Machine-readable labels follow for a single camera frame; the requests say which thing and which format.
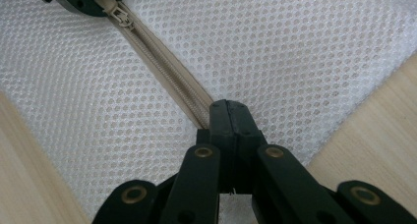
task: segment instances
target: wooden table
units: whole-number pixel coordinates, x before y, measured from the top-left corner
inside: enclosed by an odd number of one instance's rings
[[[417,216],[417,55],[340,127],[308,166],[335,189],[362,180]],[[80,205],[0,93],[0,223],[89,223]]]

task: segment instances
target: white fabric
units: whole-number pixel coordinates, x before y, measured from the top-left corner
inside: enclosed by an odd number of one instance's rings
[[[417,47],[417,0],[124,0],[215,99],[247,104],[307,164]],[[0,90],[87,214],[177,172],[196,129],[106,19],[0,0]],[[222,223],[252,223],[223,196]]]

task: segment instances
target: brass rivet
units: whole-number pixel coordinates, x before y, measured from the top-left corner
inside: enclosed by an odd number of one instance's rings
[[[269,147],[265,150],[265,152],[267,153],[267,155],[269,157],[278,158],[278,157],[282,157],[284,155],[284,152],[281,149],[276,148],[276,147]]]
[[[198,157],[210,157],[212,155],[212,151],[207,147],[200,147],[194,151],[194,154]]]
[[[147,189],[143,186],[134,186],[126,189],[122,193],[122,201],[127,204],[133,204],[142,201],[147,196]]]
[[[368,205],[378,205],[381,203],[381,198],[377,194],[364,187],[353,187],[350,189],[350,192],[356,199]]]

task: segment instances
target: zipper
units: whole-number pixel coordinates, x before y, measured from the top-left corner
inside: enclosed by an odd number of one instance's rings
[[[194,125],[207,129],[213,100],[187,68],[122,2],[95,1]]]

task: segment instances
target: wooden surface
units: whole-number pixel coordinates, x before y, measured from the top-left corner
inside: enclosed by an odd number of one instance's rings
[[[1,92],[0,223],[89,223]]]
[[[361,180],[417,216],[417,54],[336,131],[308,170],[331,189]]]
[[[335,189],[381,188],[417,216],[417,55],[352,114],[308,169]],[[88,223],[72,193],[0,93],[0,223]]]

